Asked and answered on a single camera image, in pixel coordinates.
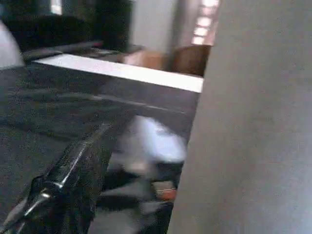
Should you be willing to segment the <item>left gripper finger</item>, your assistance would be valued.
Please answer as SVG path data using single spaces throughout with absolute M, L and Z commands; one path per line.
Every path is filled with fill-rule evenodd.
M 25 187 L 0 232 L 86 234 L 114 143 L 113 125 L 102 124 L 67 145 L 56 161 Z

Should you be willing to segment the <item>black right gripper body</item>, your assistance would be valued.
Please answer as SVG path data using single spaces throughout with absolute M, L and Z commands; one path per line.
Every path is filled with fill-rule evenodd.
M 138 162 L 136 175 L 143 201 L 170 201 L 176 198 L 182 162 Z

